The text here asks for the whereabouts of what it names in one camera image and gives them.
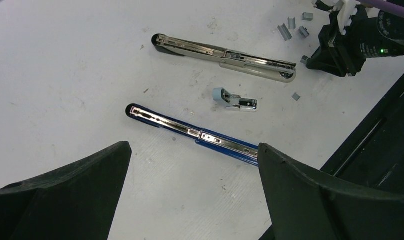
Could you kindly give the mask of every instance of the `silver stapler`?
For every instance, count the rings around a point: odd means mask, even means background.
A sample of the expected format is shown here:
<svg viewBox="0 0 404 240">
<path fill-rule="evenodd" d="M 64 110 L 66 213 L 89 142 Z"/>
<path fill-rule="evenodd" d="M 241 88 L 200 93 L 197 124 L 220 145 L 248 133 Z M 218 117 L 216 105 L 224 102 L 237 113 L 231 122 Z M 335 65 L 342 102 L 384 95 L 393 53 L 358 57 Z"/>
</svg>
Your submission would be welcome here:
<svg viewBox="0 0 404 240">
<path fill-rule="evenodd" d="M 152 43 L 166 54 L 218 62 L 225 69 L 290 83 L 296 77 L 296 63 L 273 60 L 226 48 L 155 34 Z"/>
</svg>

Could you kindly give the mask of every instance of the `purple cable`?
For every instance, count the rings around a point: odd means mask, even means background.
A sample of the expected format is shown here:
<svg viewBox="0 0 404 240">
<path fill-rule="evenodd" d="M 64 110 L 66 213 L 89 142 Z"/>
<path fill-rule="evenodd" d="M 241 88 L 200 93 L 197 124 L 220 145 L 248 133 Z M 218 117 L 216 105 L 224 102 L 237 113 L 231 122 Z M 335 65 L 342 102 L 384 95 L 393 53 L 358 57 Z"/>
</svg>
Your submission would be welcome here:
<svg viewBox="0 0 404 240">
<path fill-rule="evenodd" d="M 356 0 L 404 19 L 404 7 L 383 0 Z"/>
</svg>

